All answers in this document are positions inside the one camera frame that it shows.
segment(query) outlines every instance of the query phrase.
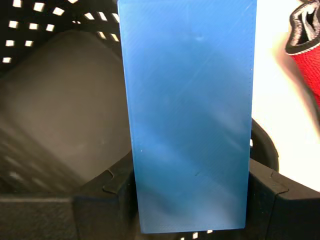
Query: blue plastic sheet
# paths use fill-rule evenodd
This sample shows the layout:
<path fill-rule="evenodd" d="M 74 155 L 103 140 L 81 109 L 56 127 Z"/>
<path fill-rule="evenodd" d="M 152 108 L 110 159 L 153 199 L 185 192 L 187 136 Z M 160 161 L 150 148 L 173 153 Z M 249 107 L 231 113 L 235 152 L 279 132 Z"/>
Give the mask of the blue plastic sheet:
<path fill-rule="evenodd" d="M 245 227 L 256 0 L 119 0 L 143 233 Z"/>

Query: plastic bin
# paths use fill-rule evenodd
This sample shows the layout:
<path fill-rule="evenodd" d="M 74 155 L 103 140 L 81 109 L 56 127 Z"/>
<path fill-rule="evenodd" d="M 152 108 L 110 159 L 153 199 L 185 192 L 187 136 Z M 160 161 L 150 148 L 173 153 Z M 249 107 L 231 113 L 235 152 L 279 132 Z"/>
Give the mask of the plastic bin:
<path fill-rule="evenodd" d="M 17 192 L 69 192 L 131 149 L 114 0 L 3 0 L 0 174 Z M 278 170 L 253 122 L 251 157 Z"/>

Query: white background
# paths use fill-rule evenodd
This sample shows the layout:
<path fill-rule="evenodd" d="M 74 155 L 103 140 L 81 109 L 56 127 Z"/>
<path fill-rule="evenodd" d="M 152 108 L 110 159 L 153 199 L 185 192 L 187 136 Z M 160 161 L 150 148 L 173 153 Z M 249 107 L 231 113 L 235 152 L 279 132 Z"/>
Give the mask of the white background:
<path fill-rule="evenodd" d="M 279 153 L 282 175 L 320 192 L 320 129 L 285 45 L 298 0 L 258 0 L 252 117 Z"/>

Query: white light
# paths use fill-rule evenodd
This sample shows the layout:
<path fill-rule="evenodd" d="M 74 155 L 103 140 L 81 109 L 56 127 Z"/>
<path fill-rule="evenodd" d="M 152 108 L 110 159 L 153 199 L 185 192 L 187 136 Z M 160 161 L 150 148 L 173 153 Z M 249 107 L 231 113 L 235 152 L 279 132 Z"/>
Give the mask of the white light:
<path fill-rule="evenodd" d="M 116 42 L 119 42 L 117 35 L 115 35 L 114 33 L 110 33 L 110 35 L 113 38 L 113 40 L 115 40 Z"/>
<path fill-rule="evenodd" d="M 6 45 L 7 47 L 12 47 L 12 46 L 15 45 L 15 41 L 13 41 L 13 40 L 7 40 L 7 41 L 5 41 L 5 45 Z"/>
<path fill-rule="evenodd" d="M 35 2 L 33 10 L 37 12 L 42 12 L 44 10 L 45 4 L 43 2 Z"/>
<path fill-rule="evenodd" d="M 21 8 L 22 1 L 21 0 L 13 0 L 12 6 L 14 6 L 15 8 Z"/>
<path fill-rule="evenodd" d="M 91 14 L 90 12 L 86 13 L 84 16 L 85 16 L 86 19 L 88 19 L 88 20 L 94 20 L 94 19 L 95 19 L 94 16 L 92 16 L 92 14 Z"/>
<path fill-rule="evenodd" d="M 100 15 L 101 20 L 108 21 L 107 18 L 106 18 L 106 15 L 103 12 L 98 11 L 98 14 Z"/>
<path fill-rule="evenodd" d="M 38 29 L 38 24 L 36 24 L 36 23 L 30 23 L 30 24 L 29 24 L 29 29 L 31 29 L 31 30 L 37 30 L 37 29 Z"/>
<path fill-rule="evenodd" d="M 9 28 L 16 29 L 18 28 L 18 22 L 17 21 L 9 21 Z"/>
<path fill-rule="evenodd" d="M 119 19 L 119 15 L 116 14 L 116 13 L 112 13 L 112 16 L 114 17 L 114 20 L 119 23 L 120 22 L 120 19 Z"/>
<path fill-rule="evenodd" d="M 56 7 L 54 10 L 53 10 L 53 14 L 55 15 L 58 15 L 58 16 L 61 16 L 62 14 L 64 14 L 65 10 L 61 9 L 61 8 L 58 8 Z"/>
<path fill-rule="evenodd" d="M 46 29 L 45 29 L 45 30 L 47 30 L 47 31 L 49 31 L 49 32 L 52 32 L 52 31 L 54 30 L 54 28 L 55 28 L 55 25 L 48 24 L 48 25 L 46 26 Z"/>
<path fill-rule="evenodd" d="M 99 34 L 100 38 L 107 39 L 102 31 L 98 31 L 97 33 Z"/>
<path fill-rule="evenodd" d="M 27 41 L 25 41 L 25 46 L 26 47 L 32 47 L 32 45 L 34 44 L 34 41 L 29 41 L 29 40 L 27 40 Z"/>
<path fill-rule="evenodd" d="M 2 59 L 2 62 L 3 62 L 4 64 L 9 64 L 9 63 L 11 63 L 11 57 L 4 57 L 4 58 Z"/>

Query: red glove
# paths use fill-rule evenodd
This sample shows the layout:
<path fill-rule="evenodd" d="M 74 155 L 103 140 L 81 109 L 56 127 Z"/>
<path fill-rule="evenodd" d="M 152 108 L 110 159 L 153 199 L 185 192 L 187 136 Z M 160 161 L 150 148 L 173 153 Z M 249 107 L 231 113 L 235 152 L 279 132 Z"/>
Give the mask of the red glove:
<path fill-rule="evenodd" d="M 302 4 L 290 16 L 292 32 L 286 45 L 320 107 L 320 2 Z"/>

